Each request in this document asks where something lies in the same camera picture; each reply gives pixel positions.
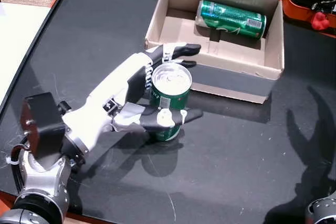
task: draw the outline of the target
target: cable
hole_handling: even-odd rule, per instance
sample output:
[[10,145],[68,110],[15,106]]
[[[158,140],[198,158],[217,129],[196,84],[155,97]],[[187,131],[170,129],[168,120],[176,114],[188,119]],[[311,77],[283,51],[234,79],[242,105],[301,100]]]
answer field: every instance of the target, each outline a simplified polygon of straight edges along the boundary
[[[27,142],[27,137],[24,137],[19,144],[15,145],[13,147],[11,155],[10,155],[11,156],[10,160],[12,162],[17,162],[18,161],[20,151],[22,149],[24,149],[25,151],[29,150],[29,147],[27,147],[25,145],[26,142]],[[12,173],[13,173],[13,178],[14,178],[16,190],[17,190],[18,193],[20,193],[20,191],[24,187],[24,181],[22,179],[22,175],[21,175],[21,172],[20,172],[20,166],[18,164],[16,164],[16,165],[12,164],[11,167],[12,167]]]

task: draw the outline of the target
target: green can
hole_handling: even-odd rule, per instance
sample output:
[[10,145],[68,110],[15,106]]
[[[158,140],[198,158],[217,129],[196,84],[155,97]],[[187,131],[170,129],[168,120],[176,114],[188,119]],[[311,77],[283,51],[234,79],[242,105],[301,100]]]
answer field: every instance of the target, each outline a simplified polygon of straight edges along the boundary
[[196,25],[260,39],[265,32],[266,16],[227,5],[201,0]]
[[[152,75],[152,90],[150,104],[162,109],[184,109],[192,77],[190,72],[176,63],[165,63],[158,66]],[[167,131],[155,133],[158,141],[174,139],[180,131],[180,126]]]

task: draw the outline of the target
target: robotic hand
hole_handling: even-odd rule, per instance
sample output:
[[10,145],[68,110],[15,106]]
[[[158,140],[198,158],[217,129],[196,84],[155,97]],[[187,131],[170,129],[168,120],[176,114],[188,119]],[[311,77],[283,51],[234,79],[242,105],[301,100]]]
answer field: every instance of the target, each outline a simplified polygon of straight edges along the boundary
[[[169,61],[193,66],[194,61],[176,58],[195,55],[200,48],[174,43],[133,54],[74,111],[65,101],[56,106],[50,93],[25,98],[20,120],[25,138],[8,160],[19,195],[0,223],[61,224],[69,206],[66,186],[71,167],[85,162],[102,132],[164,131],[201,117],[198,109],[161,113],[134,103],[151,87],[153,69]],[[163,125],[162,117],[174,123]]]

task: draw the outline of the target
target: black table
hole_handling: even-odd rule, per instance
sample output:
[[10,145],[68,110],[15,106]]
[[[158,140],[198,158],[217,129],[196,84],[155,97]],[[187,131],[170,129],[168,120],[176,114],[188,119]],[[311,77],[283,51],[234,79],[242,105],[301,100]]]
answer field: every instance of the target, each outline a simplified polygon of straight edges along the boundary
[[[16,194],[5,155],[22,138],[23,97],[51,91],[82,106],[114,67],[143,50],[156,1],[60,0],[4,108],[0,190]],[[327,177],[335,55],[334,39],[285,24],[285,73],[265,104],[192,92],[188,106],[204,116],[172,142],[102,135],[70,178],[70,211],[117,223],[300,223],[305,206],[335,186]]]

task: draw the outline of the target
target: open cardboard box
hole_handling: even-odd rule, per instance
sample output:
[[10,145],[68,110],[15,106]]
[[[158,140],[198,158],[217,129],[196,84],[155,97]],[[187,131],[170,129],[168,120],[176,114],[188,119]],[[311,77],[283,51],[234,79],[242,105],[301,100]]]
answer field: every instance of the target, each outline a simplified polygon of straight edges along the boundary
[[145,47],[168,42],[201,44],[190,69],[193,90],[263,103],[284,70],[282,4],[278,0],[209,0],[265,14],[263,38],[255,40],[195,25],[200,0],[159,0]]

